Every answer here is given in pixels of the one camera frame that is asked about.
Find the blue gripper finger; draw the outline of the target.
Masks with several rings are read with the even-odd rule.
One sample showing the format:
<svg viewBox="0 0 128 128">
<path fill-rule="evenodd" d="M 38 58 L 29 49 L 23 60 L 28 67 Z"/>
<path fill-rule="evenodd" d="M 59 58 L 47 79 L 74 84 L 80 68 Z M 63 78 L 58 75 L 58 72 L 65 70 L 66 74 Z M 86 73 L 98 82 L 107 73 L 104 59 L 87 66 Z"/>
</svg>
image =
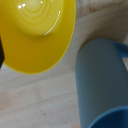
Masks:
<svg viewBox="0 0 128 128">
<path fill-rule="evenodd" d="M 0 38 L 0 69 L 1 69 L 1 66 L 4 62 L 4 59 L 5 59 L 5 56 L 4 56 L 4 51 L 3 51 L 3 47 L 2 47 L 2 41 Z"/>
</svg>

